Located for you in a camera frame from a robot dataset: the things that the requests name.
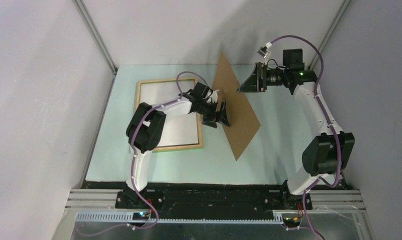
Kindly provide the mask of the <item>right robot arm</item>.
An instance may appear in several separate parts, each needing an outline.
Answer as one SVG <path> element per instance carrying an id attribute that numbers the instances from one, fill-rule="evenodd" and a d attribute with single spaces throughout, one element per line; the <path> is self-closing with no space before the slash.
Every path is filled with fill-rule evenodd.
<path id="1" fill-rule="evenodd" d="M 312 140 L 301 155 L 302 168 L 282 184 L 280 204 L 293 209 L 300 196 L 307 194 L 317 183 L 334 188 L 348 164 L 355 137 L 337 123 L 328 108 L 319 84 L 319 77 L 305 69 L 302 49 L 283 51 L 283 65 L 268 66 L 270 52 L 259 51 L 264 62 L 256 62 L 249 77 L 237 88 L 238 93 L 264 93 L 268 87 L 284 86 L 300 104 L 306 117 Z"/>

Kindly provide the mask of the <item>brown backing board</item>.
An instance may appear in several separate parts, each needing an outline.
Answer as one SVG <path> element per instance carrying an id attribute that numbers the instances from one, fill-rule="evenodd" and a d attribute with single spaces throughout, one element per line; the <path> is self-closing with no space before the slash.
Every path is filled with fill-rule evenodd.
<path id="1" fill-rule="evenodd" d="M 228 140 L 234 159 L 237 161 L 248 147 L 261 127 L 252 105 L 244 93 L 238 93 L 240 83 L 222 51 L 212 89 L 219 91 L 219 99 L 226 102 L 226 114 L 230 126 L 223 130 Z"/>

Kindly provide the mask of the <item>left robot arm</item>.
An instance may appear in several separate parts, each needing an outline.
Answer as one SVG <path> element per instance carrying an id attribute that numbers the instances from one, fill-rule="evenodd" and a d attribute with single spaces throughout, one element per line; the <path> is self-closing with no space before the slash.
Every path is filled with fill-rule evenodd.
<path id="1" fill-rule="evenodd" d="M 217 128 L 218 124 L 230 127 L 227 103 L 219 90 L 213 90 L 198 82 L 188 91 L 180 91 L 176 98 L 158 104 L 141 102 L 126 129 L 132 160 L 126 181 L 131 192 L 127 201 L 134 208 L 142 208 L 147 202 L 143 192 L 148 184 L 148 166 L 151 153 L 162 138 L 164 126 L 177 117 L 197 113 L 202 125 Z"/>

